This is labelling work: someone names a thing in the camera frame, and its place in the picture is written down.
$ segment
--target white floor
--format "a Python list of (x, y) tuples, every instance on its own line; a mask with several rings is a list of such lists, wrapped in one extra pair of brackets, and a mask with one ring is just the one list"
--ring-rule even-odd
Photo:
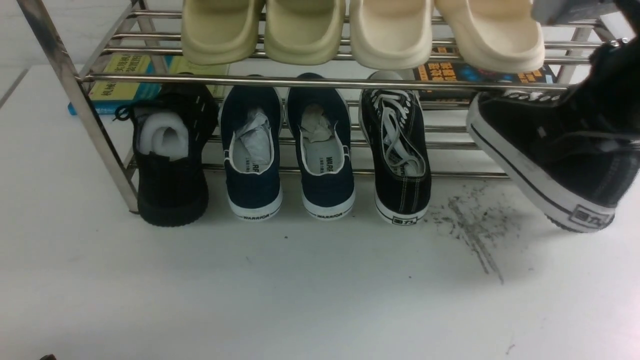
[(0, 66), (0, 108), (4, 104), (7, 97), (20, 81), (23, 76), (24, 69), (20, 67)]
[[(393, 227), (366, 177), (352, 217), (312, 220), (283, 176), (280, 214), (246, 224), (214, 174), (204, 218), (159, 229), (126, 211), (66, 105), (37, 66), (0, 110), (3, 359), (640, 358), (640, 186), (608, 230), (576, 235), (509, 182), (435, 181), (426, 221)], [(131, 126), (106, 126), (126, 151)], [(431, 153), (467, 159), (490, 168)]]

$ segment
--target slide sandal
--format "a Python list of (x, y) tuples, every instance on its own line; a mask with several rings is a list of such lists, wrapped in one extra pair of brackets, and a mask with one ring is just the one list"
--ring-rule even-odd
[(345, 12), (345, 0), (269, 0), (264, 50), (281, 63), (326, 63), (338, 53)]
[(429, 60), (433, 0), (351, 0), (351, 51), (372, 69), (413, 69)]
[(184, 0), (182, 52), (197, 65), (233, 63), (253, 54), (264, 0)]
[(530, 0), (436, 0), (465, 61), (497, 72), (538, 70), (545, 61), (542, 28)]

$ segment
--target shoe rack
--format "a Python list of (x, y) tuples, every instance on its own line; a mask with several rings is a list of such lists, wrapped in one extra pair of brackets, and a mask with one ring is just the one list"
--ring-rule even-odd
[[(49, 16), (47, 9), (43, 4), (43, 0), (17, 0), (22, 12), (28, 21), (34, 35), (37, 37), (42, 49), (49, 59), (53, 69), (56, 72), (60, 83), (65, 89), (71, 103), (77, 110), (83, 126), (91, 138), (95, 148), (102, 158), (109, 174), (113, 178), (118, 190), (122, 194), (129, 210), (137, 213), (138, 206), (136, 203), (137, 192), (131, 181), (136, 169), (132, 156), (129, 155), (121, 159), (116, 152), (109, 135), (107, 134), (100, 117), (95, 108), (91, 104), (88, 92), (95, 81), (128, 81), (137, 83), (176, 83), (176, 82), (192, 82), (203, 83), (206, 85), (251, 85), (251, 86), (276, 86), (276, 87), (294, 87), (294, 86), (314, 86), (314, 87), (332, 87), (332, 88), (388, 88), (400, 90), (525, 90), (525, 91), (547, 91), (562, 90), (566, 88), (569, 80), (573, 76), (576, 66), (588, 65), (589, 59), (582, 56), (583, 51), (596, 49), (601, 42), (588, 42), (589, 35), (592, 31), (602, 39), (602, 41), (613, 41), (616, 39), (610, 28), (615, 24), (610, 24), (603, 17), (601, 19), (581, 20), (568, 24), (563, 27), (575, 28), (571, 41), (554, 41), (545, 42), (548, 50), (566, 51), (564, 56), (548, 56), (545, 63), (548, 65), (560, 65), (558, 84), (510, 84), (510, 83), (439, 83), (439, 82), (423, 82), (423, 81), (376, 81), (367, 79), (315, 79), (302, 80), (296, 78), (247, 78), (242, 76), (197, 76), (197, 75), (169, 75), (167, 66), (164, 62), (164, 55), (181, 55), (182, 51), (178, 47), (164, 46), (165, 42), (180, 41), (180, 33), (167, 33), (156, 31), (154, 27), (155, 19), (181, 19), (180, 12), (169, 11), (152, 11), (148, 9), (146, 0), (123, 0), (126, 4), (124, 12), (119, 16), (113, 27), (107, 32), (100, 44), (89, 57), (87, 64), (80, 71), (71, 60), (68, 52), (62, 42), (58, 31)], [(434, 17), (432, 23), (434, 25), (446, 25), (443, 18)], [(134, 25), (137, 24), (139, 31), (132, 31)], [(144, 46), (124, 46), (124, 40), (141, 40)], [(259, 43), (264, 43), (264, 37), (260, 36)], [(343, 38), (341, 45), (349, 46), (349, 39)], [(455, 47), (455, 40), (451, 38), (435, 38), (434, 46)], [(152, 63), (156, 69), (155, 74), (110, 74), (105, 73), (104, 68), (112, 54), (146, 54), (150, 55)], [(265, 52), (256, 49), (251, 58), (266, 59)], [(431, 59), (449, 62), (462, 61), (459, 56), (453, 54), (432, 54)], [(353, 57), (350, 52), (340, 52), (334, 60), (352, 61)], [(357, 101), (348, 102), (350, 107), (357, 107)], [(457, 109), (460, 110), (466, 106), (461, 103), (442, 103), (442, 102), (422, 102), (425, 110), (442, 110)], [(359, 131), (357, 125), (352, 126), (352, 131)], [(463, 126), (426, 126), (426, 133), (438, 134), (456, 134), (466, 133)], [(218, 136), (213, 136), (210, 142), (220, 142)], [(293, 145), (292, 139), (282, 139), (281, 145)], [(366, 147), (363, 140), (354, 140), (352, 147)], [(478, 147), (471, 141), (469, 142), (428, 142), (428, 149), (438, 150), (465, 150), (479, 151)], [(223, 171), (221, 164), (206, 164), (206, 170)], [(297, 168), (284, 167), (280, 169), (283, 174), (299, 173)], [(354, 169), (356, 175), (371, 176), (372, 170)], [(475, 180), (507, 180), (506, 174), (494, 172), (433, 172), (436, 179), (475, 179)]]

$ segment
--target white shoelace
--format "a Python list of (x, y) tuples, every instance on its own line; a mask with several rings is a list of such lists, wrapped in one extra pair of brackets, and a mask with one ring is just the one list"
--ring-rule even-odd
[[(387, 164), (392, 168), (400, 168), (408, 165), (405, 167), (415, 170), (415, 175), (419, 175), (419, 173), (422, 172), (420, 159), (411, 155), (409, 151), (404, 148), (401, 141), (401, 131), (406, 125), (409, 108), (411, 107), (409, 94), (401, 90), (384, 90), (383, 93), (379, 90), (374, 90), (371, 95), (374, 97), (375, 108), (379, 108), (380, 105), (382, 105), (382, 124), (384, 130), (387, 132), (387, 135), (383, 139), (385, 144), (388, 145), (385, 151)], [(397, 113), (400, 114), (400, 119), (397, 119)], [(401, 160), (396, 163), (391, 160), (391, 154), (394, 151), (401, 158)]]

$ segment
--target sneaker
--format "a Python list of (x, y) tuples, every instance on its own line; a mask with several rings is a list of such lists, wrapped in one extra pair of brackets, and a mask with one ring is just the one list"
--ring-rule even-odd
[(640, 167), (639, 72), (628, 47), (601, 47), (587, 80), (567, 91), (480, 93), (469, 109), (471, 137), (563, 229), (611, 224)]
[(116, 119), (133, 122), (142, 219), (165, 227), (198, 220), (209, 204), (202, 149), (218, 125), (207, 87), (165, 84), (155, 99), (119, 107)]
[[(402, 77), (379, 71), (369, 79)], [(401, 90), (364, 90), (358, 115), (373, 153), (378, 213), (390, 224), (417, 224), (431, 198), (431, 169), (418, 97)]]
[(264, 221), (280, 210), (278, 136), (283, 120), (282, 101), (274, 88), (234, 86), (222, 106), (228, 200), (242, 220)]
[(433, 0), (351, 0), (351, 51), (373, 69), (413, 69), (431, 56)]
[[(322, 76), (308, 73), (299, 78)], [(320, 220), (346, 216), (356, 198), (346, 102), (336, 89), (291, 88), (287, 121), (296, 141), (305, 208)]]

